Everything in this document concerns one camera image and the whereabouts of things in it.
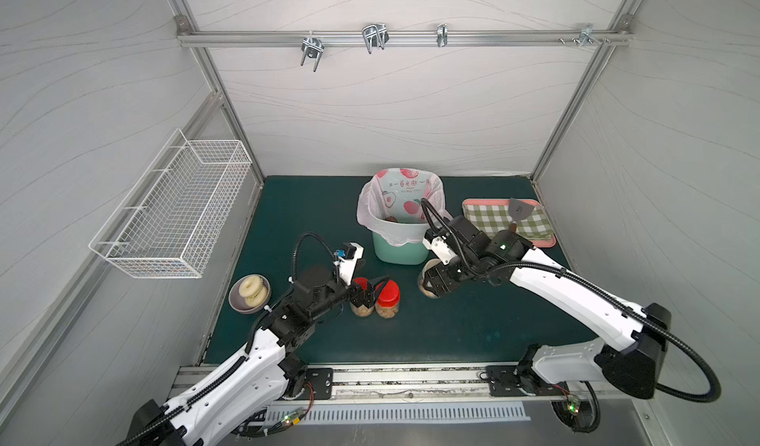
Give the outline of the glass peanut jar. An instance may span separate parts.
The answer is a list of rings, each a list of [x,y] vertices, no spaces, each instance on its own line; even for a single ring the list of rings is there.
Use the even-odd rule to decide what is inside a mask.
[[[441,262],[438,259],[429,260],[423,267],[418,277],[418,287],[428,298],[439,299],[441,297]]]

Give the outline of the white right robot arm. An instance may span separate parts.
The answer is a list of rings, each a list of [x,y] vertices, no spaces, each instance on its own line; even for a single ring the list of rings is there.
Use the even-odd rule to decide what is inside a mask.
[[[619,298],[561,266],[514,230],[488,236],[463,216],[432,222],[424,246],[437,258],[421,275],[420,287],[427,295],[441,298],[469,281],[493,286],[509,282],[595,333],[586,342],[530,347],[516,372],[524,390],[539,384],[606,382],[641,400],[657,392],[699,404],[720,398],[722,386],[714,369],[670,331],[671,313],[665,307],[641,307]],[[680,350],[702,371],[706,392],[683,392],[660,383],[669,347]]]

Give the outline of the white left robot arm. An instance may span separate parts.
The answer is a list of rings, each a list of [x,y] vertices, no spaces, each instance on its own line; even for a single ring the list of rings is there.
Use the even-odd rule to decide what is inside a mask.
[[[150,400],[133,416],[123,445],[217,445],[251,416],[306,387],[307,366],[295,351],[334,307],[376,295],[389,278],[367,288],[338,268],[316,266],[291,279],[285,295],[257,320],[247,342],[203,380],[157,404]]]

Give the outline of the red lid peanut jar left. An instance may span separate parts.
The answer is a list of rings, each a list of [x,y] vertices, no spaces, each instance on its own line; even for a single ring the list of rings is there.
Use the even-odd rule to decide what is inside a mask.
[[[374,288],[369,280],[357,277],[350,285],[350,307],[358,317],[369,317],[374,312]]]

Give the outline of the mint green trash bin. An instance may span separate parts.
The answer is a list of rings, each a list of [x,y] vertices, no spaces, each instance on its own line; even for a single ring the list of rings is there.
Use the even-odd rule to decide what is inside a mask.
[[[424,263],[429,257],[429,250],[422,243],[394,246],[378,233],[373,233],[372,239],[377,258],[385,263],[414,266]]]

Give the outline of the green white checkered cloth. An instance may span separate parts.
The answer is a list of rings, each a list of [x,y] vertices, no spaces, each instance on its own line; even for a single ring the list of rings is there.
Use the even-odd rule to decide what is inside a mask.
[[[463,214],[489,237],[507,230],[514,222],[507,202],[502,205],[465,204]],[[554,230],[541,206],[535,206],[527,218],[516,222],[516,226],[517,234],[533,242],[550,241],[554,237]]]

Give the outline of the pink plastic tray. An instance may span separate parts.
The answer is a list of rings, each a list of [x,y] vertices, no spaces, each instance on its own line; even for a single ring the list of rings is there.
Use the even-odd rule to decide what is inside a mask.
[[[463,206],[465,204],[502,205],[502,204],[504,204],[504,202],[507,202],[508,206],[509,206],[509,201],[510,200],[511,199],[467,199],[467,200],[465,200],[462,203],[462,210],[463,210]],[[541,206],[543,208],[543,206],[538,201],[536,201],[536,200],[530,200],[530,199],[519,199],[519,200],[523,200],[526,203],[533,205],[534,207],[535,206]],[[552,248],[556,244],[556,236],[555,236],[555,234],[554,234],[554,237],[552,238],[552,240],[550,240],[550,241],[533,242],[531,240],[528,240],[528,239],[520,236],[520,234],[517,234],[516,232],[511,232],[509,229],[507,229],[507,230],[501,230],[495,236],[490,237],[490,238],[492,238],[494,240],[497,240],[497,241],[500,241],[502,244],[505,244],[506,242],[513,243],[513,242],[521,239],[522,241],[528,241],[528,242],[530,242],[533,246],[535,246],[537,248]]]

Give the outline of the pink white plastic bin bag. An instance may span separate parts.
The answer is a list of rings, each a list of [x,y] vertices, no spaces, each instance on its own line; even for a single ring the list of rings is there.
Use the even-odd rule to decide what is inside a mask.
[[[445,218],[447,212],[443,181],[433,172],[390,168],[377,172],[359,195],[356,218],[391,246],[421,243],[429,228],[422,209],[426,199]]]

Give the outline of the grey bowl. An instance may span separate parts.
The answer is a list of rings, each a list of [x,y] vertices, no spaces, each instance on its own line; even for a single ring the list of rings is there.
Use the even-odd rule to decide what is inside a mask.
[[[243,315],[261,311],[271,298],[269,281],[263,275],[245,276],[231,287],[228,302],[231,308]]]

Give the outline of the metal hook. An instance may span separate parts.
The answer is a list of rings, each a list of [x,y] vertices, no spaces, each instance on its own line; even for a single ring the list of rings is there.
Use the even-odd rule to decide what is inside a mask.
[[[314,36],[307,36],[302,41],[302,57],[300,65],[304,66],[307,60],[312,60],[313,71],[316,72],[319,68],[322,56],[325,51],[325,46],[322,40],[315,38]]]
[[[579,30],[578,36],[575,36],[575,38],[570,38],[570,40],[560,38],[558,42],[562,46],[571,46],[575,48],[582,48],[586,46],[602,47],[609,46],[612,43],[609,38],[598,38],[594,34],[594,28],[591,24],[587,24],[585,27],[581,28],[581,30]]]
[[[439,24],[437,26],[437,47],[444,48],[448,44],[448,26]]]
[[[389,40],[388,28],[386,24],[382,23],[364,27],[361,36],[369,54],[372,54],[375,48],[384,50]]]

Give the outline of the aluminium crossbar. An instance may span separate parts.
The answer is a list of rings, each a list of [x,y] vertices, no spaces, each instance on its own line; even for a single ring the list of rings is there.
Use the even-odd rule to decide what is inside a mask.
[[[437,30],[388,30],[387,48],[437,47]],[[575,38],[579,30],[455,30],[448,28],[446,47],[562,46],[558,40]],[[609,38],[610,46],[627,46],[630,32],[594,30],[598,38]],[[322,40],[326,48],[364,47],[359,30],[312,30],[312,32],[190,32],[177,38],[183,47],[199,48],[299,48],[307,36]]]

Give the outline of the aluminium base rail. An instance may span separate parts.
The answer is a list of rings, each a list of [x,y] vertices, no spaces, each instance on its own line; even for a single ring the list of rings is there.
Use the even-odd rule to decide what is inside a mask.
[[[423,402],[424,400],[500,400],[491,393],[503,389],[507,398],[561,400],[562,390],[550,387],[555,395],[524,396],[519,389],[498,386],[498,381],[514,373],[517,362],[412,363],[412,364],[312,364],[308,380],[315,391],[330,393],[332,402]],[[181,367],[168,398],[175,397],[203,380],[215,365]],[[328,369],[324,373],[317,369]],[[591,382],[601,400],[632,399],[612,384]]]

